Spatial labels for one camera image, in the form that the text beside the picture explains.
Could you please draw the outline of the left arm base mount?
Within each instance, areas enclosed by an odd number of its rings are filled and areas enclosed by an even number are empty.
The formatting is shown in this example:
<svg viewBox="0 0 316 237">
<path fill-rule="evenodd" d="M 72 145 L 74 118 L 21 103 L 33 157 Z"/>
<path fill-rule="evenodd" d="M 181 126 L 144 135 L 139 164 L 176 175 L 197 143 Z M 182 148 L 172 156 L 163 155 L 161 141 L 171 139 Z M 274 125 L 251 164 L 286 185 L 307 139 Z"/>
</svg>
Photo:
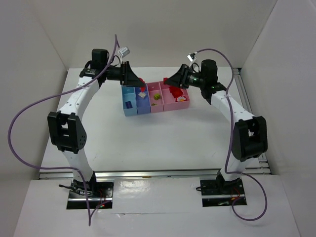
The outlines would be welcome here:
<svg viewBox="0 0 316 237">
<path fill-rule="evenodd" d="M 84 189 L 76 188 L 74 182 L 72 182 L 70 186 L 59 184 L 59 187 L 69 190 L 66 209 L 87 209 Z M 90 208 L 95 209 L 98 205 L 100 205 L 99 209 L 112 209 L 113 192 L 114 181 L 97 182 L 95 190 L 88 190 L 87 192 Z"/>
</svg>

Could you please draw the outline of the yellow green lego block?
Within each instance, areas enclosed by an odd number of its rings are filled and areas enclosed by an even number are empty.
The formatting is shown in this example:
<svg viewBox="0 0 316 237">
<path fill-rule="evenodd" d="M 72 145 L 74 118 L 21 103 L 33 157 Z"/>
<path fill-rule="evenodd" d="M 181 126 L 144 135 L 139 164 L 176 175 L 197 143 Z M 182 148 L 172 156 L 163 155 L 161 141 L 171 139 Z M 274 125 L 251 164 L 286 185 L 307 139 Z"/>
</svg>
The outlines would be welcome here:
<svg viewBox="0 0 316 237">
<path fill-rule="evenodd" d="M 161 95 L 159 93 L 154 94 L 153 98 L 155 100 L 159 100 L 161 98 Z"/>
</svg>

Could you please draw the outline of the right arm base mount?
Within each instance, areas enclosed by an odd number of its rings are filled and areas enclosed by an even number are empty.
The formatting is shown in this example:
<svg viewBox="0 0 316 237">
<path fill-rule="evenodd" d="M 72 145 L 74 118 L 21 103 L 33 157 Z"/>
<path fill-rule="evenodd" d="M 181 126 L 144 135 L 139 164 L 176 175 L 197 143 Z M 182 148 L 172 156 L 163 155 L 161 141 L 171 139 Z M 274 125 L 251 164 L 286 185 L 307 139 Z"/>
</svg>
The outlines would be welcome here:
<svg viewBox="0 0 316 237">
<path fill-rule="evenodd" d="M 241 179 L 225 186 L 220 186 L 216 180 L 200 180 L 196 191 L 201 193 L 203 207 L 231 206 L 233 202 L 235 205 L 247 205 Z"/>
</svg>

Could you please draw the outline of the white lego brick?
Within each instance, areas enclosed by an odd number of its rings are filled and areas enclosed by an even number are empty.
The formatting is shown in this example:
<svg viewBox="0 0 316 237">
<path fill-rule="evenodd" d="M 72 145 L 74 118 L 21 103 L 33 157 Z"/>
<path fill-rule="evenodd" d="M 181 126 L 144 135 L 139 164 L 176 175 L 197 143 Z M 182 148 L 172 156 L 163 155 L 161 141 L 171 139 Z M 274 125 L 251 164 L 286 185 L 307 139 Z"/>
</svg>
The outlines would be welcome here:
<svg viewBox="0 0 316 237">
<path fill-rule="evenodd" d="M 141 98 L 145 98 L 147 95 L 145 92 L 140 92 L 138 96 L 140 96 Z"/>
</svg>

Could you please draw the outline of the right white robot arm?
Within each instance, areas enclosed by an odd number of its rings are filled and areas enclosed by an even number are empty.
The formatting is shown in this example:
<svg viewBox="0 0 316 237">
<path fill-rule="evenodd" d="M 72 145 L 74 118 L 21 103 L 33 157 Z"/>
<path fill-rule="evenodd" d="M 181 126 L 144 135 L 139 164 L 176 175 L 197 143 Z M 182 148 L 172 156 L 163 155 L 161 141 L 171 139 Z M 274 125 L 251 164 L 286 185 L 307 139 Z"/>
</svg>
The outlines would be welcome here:
<svg viewBox="0 0 316 237">
<path fill-rule="evenodd" d="M 268 148 L 267 124 L 262 116 L 254 116 L 244 109 L 228 89 L 218 81 L 218 67 L 214 60 L 203 60 L 199 72 L 183 64 L 164 84 L 187 89 L 197 87 L 202 97 L 230 122 L 229 151 L 224 167 L 217 173 L 213 190 L 227 194 L 237 187 L 241 174 L 254 158 Z"/>
</svg>

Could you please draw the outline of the blue lego brick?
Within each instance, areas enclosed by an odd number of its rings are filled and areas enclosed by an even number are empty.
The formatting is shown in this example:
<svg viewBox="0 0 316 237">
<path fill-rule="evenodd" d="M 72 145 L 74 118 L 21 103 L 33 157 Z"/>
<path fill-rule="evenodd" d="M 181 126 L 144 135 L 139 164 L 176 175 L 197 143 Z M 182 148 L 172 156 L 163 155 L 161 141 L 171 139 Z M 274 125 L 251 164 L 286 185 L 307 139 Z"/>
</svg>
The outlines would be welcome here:
<svg viewBox="0 0 316 237">
<path fill-rule="evenodd" d="M 126 106 L 127 109 L 132 109 L 133 108 L 133 105 L 132 105 L 131 101 L 126 101 L 125 102 L 125 106 Z"/>
</svg>

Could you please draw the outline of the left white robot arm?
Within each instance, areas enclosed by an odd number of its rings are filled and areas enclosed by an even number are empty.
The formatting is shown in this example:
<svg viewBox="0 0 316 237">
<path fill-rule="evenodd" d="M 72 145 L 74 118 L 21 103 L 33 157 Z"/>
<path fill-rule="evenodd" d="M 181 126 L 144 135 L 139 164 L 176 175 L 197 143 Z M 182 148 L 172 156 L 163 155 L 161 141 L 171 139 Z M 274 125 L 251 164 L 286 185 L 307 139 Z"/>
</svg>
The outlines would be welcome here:
<svg viewBox="0 0 316 237">
<path fill-rule="evenodd" d="M 84 147 L 87 134 L 82 125 L 83 114 L 101 85 L 107 80 L 128 87 L 143 87 L 145 82 L 132 71 L 128 61 L 112 66 L 113 58 L 105 49 L 93 49 L 92 58 L 79 75 L 76 91 L 58 111 L 47 116 L 51 142 L 73 167 L 73 189 L 97 191 L 95 172 L 90 167 Z"/>
</svg>

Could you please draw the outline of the red white lego piece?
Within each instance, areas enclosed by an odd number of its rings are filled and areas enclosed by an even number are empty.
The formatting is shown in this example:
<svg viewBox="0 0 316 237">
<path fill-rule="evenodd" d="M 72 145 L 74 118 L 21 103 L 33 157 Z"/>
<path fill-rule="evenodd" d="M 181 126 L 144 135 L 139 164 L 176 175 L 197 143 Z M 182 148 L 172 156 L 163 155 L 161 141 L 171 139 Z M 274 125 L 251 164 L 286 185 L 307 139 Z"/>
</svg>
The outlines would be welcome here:
<svg viewBox="0 0 316 237">
<path fill-rule="evenodd" d="M 185 96 L 179 96 L 176 98 L 176 102 L 183 102 L 183 101 L 187 101 L 187 98 Z"/>
</svg>

